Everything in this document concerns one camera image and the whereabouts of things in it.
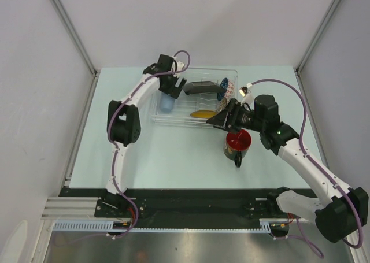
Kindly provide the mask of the dark green red-rimmed mug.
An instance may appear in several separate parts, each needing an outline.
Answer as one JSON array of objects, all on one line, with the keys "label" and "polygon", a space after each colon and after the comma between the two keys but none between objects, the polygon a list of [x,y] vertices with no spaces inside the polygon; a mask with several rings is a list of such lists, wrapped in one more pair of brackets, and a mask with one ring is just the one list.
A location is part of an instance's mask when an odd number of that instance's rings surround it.
[{"label": "dark green red-rimmed mug", "polygon": [[224,155],[234,162],[237,168],[242,165],[242,160],[252,144],[251,135],[242,129],[237,133],[228,132],[225,137]]}]

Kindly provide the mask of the blue patterned bowl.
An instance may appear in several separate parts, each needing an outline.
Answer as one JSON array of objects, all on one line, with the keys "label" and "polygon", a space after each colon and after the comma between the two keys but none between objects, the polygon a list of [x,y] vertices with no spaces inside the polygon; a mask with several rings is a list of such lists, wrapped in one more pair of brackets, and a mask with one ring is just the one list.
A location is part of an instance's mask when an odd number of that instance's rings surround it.
[{"label": "blue patterned bowl", "polygon": [[234,82],[230,80],[229,78],[224,78],[221,83],[220,87],[225,90],[223,93],[218,93],[217,100],[220,102],[223,98],[226,98],[227,101],[229,101],[231,98],[234,97],[235,93],[235,87]]}]

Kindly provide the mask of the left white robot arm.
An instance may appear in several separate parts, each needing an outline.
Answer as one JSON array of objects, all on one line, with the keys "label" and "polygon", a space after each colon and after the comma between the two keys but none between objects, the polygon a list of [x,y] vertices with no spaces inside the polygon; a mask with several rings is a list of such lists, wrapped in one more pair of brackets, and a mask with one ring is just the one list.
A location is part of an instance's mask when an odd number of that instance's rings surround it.
[{"label": "left white robot arm", "polygon": [[160,92],[169,104],[174,105],[187,84],[180,74],[186,72],[191,64],[190,53],[179,50],[174,55],[161,54],[158,61],[147,66],[139,82],[122,99],[112,100],[108,105],[107,138],[113,145],[113,158],[106,190],[113,197],[107,209],[114,216],[120,217],[127,212],[128,205],[138,207],[132,199],[125,195],[123,166],[130,145],[137,142],[141,133],[139,111],[147,100],[156,92]]}]

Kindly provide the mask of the black square floral plate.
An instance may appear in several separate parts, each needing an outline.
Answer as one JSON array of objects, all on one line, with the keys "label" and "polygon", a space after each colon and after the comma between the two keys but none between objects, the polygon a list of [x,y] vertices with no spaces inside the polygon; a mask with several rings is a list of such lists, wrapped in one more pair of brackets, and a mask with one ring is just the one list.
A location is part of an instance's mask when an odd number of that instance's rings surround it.
[{"label": "black square floral plate", "polygon": [[187,95],[204,93],[225,93],[225,89],[223,89],[219,84],[212,81],[197,81],[186,83],[183,87],[183,91]]}]

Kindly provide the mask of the brown white patterned bowl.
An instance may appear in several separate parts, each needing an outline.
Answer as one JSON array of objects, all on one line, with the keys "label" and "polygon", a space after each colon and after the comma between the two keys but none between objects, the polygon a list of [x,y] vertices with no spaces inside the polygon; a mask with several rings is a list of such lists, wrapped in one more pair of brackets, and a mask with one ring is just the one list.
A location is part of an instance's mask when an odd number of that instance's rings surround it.
[{"label": "brown white patterned bowl", "polygon": [[217,112],[220,113],[222,110],[224,110],[228,103],[229,103],[230,99],[229,98],[226,98],[224,97],[220,102],[219,104],[217,105]]}]

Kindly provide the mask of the light blue cup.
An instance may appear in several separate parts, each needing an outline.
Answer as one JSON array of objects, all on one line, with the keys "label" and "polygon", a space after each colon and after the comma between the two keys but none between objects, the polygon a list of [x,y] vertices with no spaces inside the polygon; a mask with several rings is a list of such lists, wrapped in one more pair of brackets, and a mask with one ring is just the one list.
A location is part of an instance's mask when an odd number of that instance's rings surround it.
[{"label": "light blue cup", "polygon": [[175,104],[176,99],[171,97],[170,95],[161,94],[160,98],[160,111],[163,113],[170,113],[173,110],[174,104]]}]

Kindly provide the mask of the yellow round patterned plate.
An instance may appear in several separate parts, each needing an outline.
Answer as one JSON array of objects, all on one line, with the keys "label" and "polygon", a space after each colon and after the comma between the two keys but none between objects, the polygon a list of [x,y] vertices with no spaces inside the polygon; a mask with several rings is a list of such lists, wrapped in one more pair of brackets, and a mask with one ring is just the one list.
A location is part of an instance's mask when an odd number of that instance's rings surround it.
[{"label": "yellow round patterned plate", "polygon": [[190,113],[190,116],[193,118],[202,118],[202,119],[210,119],[217,114],[216,111],[213,110],[197,110]]}]

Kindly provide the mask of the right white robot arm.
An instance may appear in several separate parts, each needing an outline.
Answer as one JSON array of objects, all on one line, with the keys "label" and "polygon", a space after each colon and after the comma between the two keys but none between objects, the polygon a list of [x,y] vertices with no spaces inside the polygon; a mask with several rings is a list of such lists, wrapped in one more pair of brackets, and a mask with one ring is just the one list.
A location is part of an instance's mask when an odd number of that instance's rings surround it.
[{"label": "right white robot arm", "polygon": [[258,132],[263,146],[289,164],[316,194],[312,198],[282,190],[267,202],[267,212],[281,217],[286,211],[315,223],[330,242],[345,240],[354,232],[358,242],[349,246],[358,249],[364,242],[363,227],[368,220],[369,195],[362,188],[345,183],[312,156],[299,135],[280,119],[279,107],[272,95],[259,95],[254,108],[232,98],[226,107],[226,129],[229,132]]}]

